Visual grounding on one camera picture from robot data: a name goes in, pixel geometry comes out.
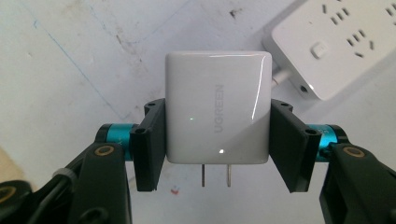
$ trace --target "white power adapter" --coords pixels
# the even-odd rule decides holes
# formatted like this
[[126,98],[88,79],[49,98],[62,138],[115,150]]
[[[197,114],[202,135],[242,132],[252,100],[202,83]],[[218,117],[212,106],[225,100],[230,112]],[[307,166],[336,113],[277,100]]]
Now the white power adapter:
[[263,45],[302,96],[327,100],[396,52],[396,1],[309,0]]
[[185,164],[267,162],[271,66],[267,52],[168,54],[167,159]]

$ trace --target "metal prong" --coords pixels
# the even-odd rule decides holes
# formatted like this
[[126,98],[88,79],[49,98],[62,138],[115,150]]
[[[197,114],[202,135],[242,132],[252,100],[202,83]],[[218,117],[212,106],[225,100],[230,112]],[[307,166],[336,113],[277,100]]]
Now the metal prong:
[[202,187],[205,186],[205,165],[202,164]]
[[231,186],[231,165],[227,164],[227,186]]

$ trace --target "socket outlet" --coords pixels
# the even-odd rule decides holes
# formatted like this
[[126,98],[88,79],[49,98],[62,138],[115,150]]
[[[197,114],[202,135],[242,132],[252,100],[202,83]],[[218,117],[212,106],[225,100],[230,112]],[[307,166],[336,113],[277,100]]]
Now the socket outlet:
[[263,45],[302,96],[328,100],[396,52],[396,1],[310,0]]

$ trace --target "blue metal part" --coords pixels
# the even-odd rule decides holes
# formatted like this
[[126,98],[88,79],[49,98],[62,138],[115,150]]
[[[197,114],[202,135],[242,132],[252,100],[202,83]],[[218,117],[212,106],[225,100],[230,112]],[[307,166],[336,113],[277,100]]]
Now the blue metal part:
[[134,127],[134,124],[112,124],[107,132],[106,142],[117,143],[122,146],[125,152],[125,160],[132,161],[132,155],[129,151],[130,134],[129,132]]
[[322,133],[320,138],[320,144],[318,149],[318,154],[316,161],[329,161],[328,158],[323,157],[323,155],[330,154],[329,144],[338,143],[337,134],[329,125],[325,124],[308,124],[308,126],[312,129],[315,129]]

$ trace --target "power strip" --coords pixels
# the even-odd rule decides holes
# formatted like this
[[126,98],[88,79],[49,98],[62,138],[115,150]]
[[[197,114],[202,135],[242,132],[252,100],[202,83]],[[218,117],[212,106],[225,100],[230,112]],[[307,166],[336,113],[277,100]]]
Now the power strip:
[[309,0],[262,43],[302,96],[328,100],[396,52],[396,0]]

